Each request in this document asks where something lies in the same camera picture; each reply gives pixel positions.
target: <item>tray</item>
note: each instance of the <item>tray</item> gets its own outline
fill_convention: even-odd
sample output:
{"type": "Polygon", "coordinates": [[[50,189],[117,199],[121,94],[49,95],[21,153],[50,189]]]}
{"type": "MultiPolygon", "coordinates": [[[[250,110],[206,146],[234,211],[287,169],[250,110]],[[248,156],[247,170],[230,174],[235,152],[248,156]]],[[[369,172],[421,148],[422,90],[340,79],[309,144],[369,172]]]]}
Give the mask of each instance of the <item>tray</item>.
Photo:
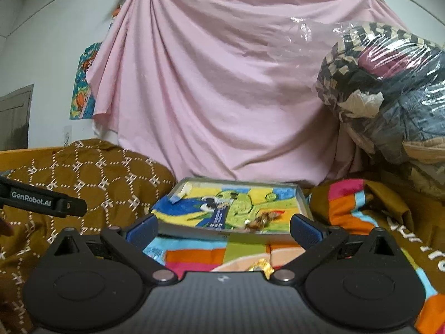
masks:
{"type": "Polygon", "coordinates": [[[313,220],[304,195],[296,184],[208,178],[182,179],[153,206],[151,212],[159,219],[159,233],[162,235],[249,244],[294,244],[295,240],[289,233],[291,216],[301,213],[313,220]],[[188,187],[190,184],[193,187],[191,194],[171,203],[170,200],[187,183],[188,187]],[[272,221],[265,231],[245,230],[245,220],[269,211],[278,212],[280,218],[272,221]]]}

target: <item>colorful painting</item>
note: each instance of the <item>colorful painting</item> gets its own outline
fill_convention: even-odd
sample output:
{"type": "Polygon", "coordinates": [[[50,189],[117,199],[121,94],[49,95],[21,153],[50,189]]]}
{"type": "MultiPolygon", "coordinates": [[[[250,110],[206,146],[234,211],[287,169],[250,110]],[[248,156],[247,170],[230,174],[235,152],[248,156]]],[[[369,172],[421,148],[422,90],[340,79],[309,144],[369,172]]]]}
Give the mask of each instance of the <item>colorful painting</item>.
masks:
{"type": "Polygon", "coordinates": [[[93,61],[102,43],[95,43],[85,50],[79,60],[79,66],[74,83],[73,100],[71,102],[70,119],[90,119],[93,117],[94,104],[90,86],[86,81],[86,72],[93,61]]]}
{"type": "Polygon", "coordinates": [[[263,231],[289,231],[289,222],[302,210],[295,188],[193,187],[186,198],[172,203],[167,196],[154,206],[156,217],[170,224],[209,229],[244,229],[263,214],[277,219],[263,231]]]}

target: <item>wooden headboard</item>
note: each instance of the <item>wooden headboard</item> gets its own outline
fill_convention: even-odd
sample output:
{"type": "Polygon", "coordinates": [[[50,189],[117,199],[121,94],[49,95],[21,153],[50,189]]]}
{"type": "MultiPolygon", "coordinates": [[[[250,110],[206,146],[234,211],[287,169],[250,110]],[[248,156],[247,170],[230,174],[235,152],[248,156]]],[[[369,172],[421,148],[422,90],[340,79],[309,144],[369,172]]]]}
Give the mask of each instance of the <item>wooden headboard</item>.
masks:
{"type": "Polygon", "coordinates": [[[0,172],[23,167],[33,159],[46,155],[49,152],[57,152],[63,147],[15,149],[0,151],[0,172]]]}

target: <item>clear plastic bag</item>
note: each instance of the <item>clear plastic bag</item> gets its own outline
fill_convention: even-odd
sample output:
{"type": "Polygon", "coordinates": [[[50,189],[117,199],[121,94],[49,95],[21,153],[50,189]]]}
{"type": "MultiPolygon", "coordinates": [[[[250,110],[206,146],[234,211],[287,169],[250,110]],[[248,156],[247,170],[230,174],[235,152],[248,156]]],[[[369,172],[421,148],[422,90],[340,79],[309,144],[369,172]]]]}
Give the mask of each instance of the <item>clear plastic bag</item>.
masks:
{"type": "Polygon", "coordinates": [[[314,90],[355,143],[403,165],[418,190],[445,197],[445,52],[383,23],[291,20],[269,55],[301,61],[324,50],[314,90]]]}

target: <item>silver screw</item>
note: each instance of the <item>silver screw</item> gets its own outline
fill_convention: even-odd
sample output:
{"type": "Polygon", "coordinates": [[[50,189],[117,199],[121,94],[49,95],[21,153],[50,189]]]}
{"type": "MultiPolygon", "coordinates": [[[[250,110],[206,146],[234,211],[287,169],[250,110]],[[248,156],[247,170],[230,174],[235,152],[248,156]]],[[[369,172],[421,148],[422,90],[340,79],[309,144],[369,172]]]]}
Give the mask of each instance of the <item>silver screw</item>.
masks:
{"type": "Polygon", "coordinates": [[[291,270],[281,269],[274,272],[274,278],[282,282],[288,282],[295,278],[295,274],[291,270]]]}
{"type": "Polygon", "coordinates": [[[166,282],[174,278],[174,273],[170,270],[158,270],[153,273],[156,281],[166,282]]]}

